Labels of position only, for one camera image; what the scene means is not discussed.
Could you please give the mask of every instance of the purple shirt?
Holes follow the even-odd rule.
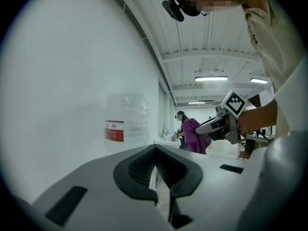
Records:
[[[195,119],[191,118],[186,121],[181,126],[185,135],[185,144],[188,145],[190,152],[206,154],[206,148],[211,144],[211,138],[206,134],[195,134],[194,130],[200,127],[200,123]]]

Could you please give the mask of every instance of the red label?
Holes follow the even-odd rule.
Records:
[[[124,131],[105,128],[105,138],[110,141],[124,142]]]

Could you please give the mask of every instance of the table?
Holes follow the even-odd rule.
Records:
[[[265,135],[268,140],[271,142],[274,140],[275,135]],[[246,144],[245,144],[245,151],[240,152],[240,157],[250,158],[250,155],[253,150],[261,147],[268,146],[268,141],[259,135],[259,137],[255,137],[254,135],[246,136]]]

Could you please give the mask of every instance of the black strip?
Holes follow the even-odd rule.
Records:
[[[72,187],[46,214],[50,221],[63,226],[69,219],[88,189],[84,187]]]
[[[168,222],[171,223],[175,229],[179,229],[180,227],[183,227],[192,221],[193,219],[191,219],[189,216],[181,214],[176,199],[172,199],[170,201]]]
[[[231,166],[227,164],[221,165],[220,168],[225,169],[227,171],[234,172],[234,173],[238,173],[238,174],[241,174],[242,171],[244,170],[242,167],[235,167],[235,166]]]

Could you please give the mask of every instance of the vr headset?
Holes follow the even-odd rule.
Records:
[[[189,16],[198,16],[199,14],[202,14],[197,10],[196,7],[187,5],[187,1],[185,0],[176,0],[179,4],[176,4],[174,0],[165,0],[162,2],[163,7],[168,12],[168,14],[175,20],[182,22],[184,20],[184,16],[181,12],[181,10],[189,15]]]

